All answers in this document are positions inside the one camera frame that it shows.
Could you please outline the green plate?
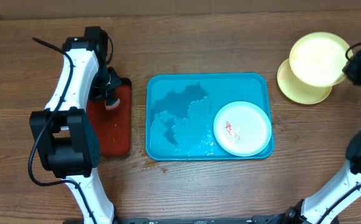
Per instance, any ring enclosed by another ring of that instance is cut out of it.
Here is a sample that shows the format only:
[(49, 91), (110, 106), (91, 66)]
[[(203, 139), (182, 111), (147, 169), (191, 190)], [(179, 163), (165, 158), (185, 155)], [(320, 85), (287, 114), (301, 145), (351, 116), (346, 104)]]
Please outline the green plate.
[(350, 45), (328, 32), (314, 32), (301, 37), (291, 48), (289, 64), (302, 82), (317, 87), (334, 86), (346, 79), (342, 69), (347, 63)]
[(311, 86), (302, 82), (291, 70), (289, 59), (286, 59), (278, 68), (277, 82), (280, 90), (290, 100), (313, 105), (325, 100), (331, 93), (332, 87)]

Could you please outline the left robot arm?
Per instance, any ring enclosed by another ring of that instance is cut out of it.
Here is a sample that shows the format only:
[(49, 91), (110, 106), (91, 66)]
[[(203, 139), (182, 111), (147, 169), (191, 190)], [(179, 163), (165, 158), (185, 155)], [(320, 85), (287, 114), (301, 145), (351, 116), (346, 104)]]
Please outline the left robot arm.
[(34, 145), (27, 165), (31, 181), (41, 187), (65, 184), (83, 214), (84, 223), (117, 223), (115, 206), (98, 175), (101, 152), (87, 117), (88, 101), (113, 109), (122, 80), (109, 65), (113, 41), (99, 26), (86, 27), (62, 47), (38, 38), (35, 42), (63, 55), (63, 69), (54, 94), (42, 111), (29, 118)]

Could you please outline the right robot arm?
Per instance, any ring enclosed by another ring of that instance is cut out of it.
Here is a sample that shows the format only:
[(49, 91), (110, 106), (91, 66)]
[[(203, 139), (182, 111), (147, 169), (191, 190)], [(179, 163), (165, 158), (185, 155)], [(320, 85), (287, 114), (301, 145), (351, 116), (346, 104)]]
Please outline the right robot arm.
[[(350, 46), (346, 53), (361, 45)], [(342, 71), (354, 84), (361, 86), (361, 50), (345, 56), (347, 63)], [(361, 130), (352, 138), (345, 152), (346, 162), (314, 195), (300, 200), (284, 213), (273, 216), (267, 223), (325, 224), (339, 223), (338, 214), (361, 197)]]

